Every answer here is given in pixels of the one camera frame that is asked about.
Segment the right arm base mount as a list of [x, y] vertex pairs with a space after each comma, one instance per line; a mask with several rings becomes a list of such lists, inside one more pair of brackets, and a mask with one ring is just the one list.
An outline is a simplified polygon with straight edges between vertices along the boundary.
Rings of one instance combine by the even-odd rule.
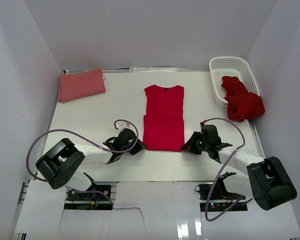
[[[205, 212], [208, 193], [210, 191], [212, 184], [198, 184], [194, 191], [199, 194], [199, 205], [200, 211], [202, 213]], [[208, 212], [222, 212], [231, 204], [233, 204], [237, 199], [239, 199], [241, 195], [237, 193], [230, 193], [226, 190], [222, 189], [221, 186], [217, 186], [213, 189], [213, 192], [210, 197]], [[230, 209], [233, 212], [245, 212], [248, 210], [247, 203], [245, 203], [246, 198], [243, 197], [239, 203], [237, 203], [234, 207]]]

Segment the bright red t shirt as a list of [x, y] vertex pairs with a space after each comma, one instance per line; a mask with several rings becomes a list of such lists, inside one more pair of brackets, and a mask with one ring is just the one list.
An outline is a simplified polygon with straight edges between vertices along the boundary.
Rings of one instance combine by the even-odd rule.
[[185, 144], [184, 87], [151, 85], [144, 91], [147, 101], [143, 142], [147, 149], [181, 152]]

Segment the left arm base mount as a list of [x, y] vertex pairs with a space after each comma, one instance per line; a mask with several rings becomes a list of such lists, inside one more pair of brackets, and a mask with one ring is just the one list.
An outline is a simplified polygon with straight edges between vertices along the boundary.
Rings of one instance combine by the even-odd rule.
[[112, 194], [111, 185], [96, 185], [90, 187], [88, 191], [99, 191], [89, 193], [77, 193], [74, 190], [67, 192], [64, 209], [65, 210], [81, 210], [81, 211], [110, 211], [113, 204], [105, 197], [110, 199]]

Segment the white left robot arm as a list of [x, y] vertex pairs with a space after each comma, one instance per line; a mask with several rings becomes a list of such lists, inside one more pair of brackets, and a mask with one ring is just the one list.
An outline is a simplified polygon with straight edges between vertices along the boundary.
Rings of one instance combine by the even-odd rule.
[[128, 153], [135, 155], [147, 145], [135, 137], [111, 137], [101, 147], [106, 150], [74, 144], [69, 138], [63, 138], [36, 162], [36, 167], [52, 189], [76, 189], [89, 200], [95, 196], [96, 187], [92, 178], [78, 171], [80, 165], [112, 164], [120, 160], [122, 151], [129, 149]]

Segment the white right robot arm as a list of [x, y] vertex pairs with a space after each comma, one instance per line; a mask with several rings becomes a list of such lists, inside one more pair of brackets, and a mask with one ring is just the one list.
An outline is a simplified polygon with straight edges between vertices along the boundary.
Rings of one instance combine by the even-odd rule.
[[217, 163], [229, 165], [235, 172], [221, 173], [215, 183], [216, 195], [226, 200], [233, 193], [252, 197], [263, 210], [270, 210], [297, 198], [297, 190], [282, 162], [275, 156], [262, 158], [235, 149], [217, 134], [194, 132], [181, 147], [183, 152], [206, 152]]

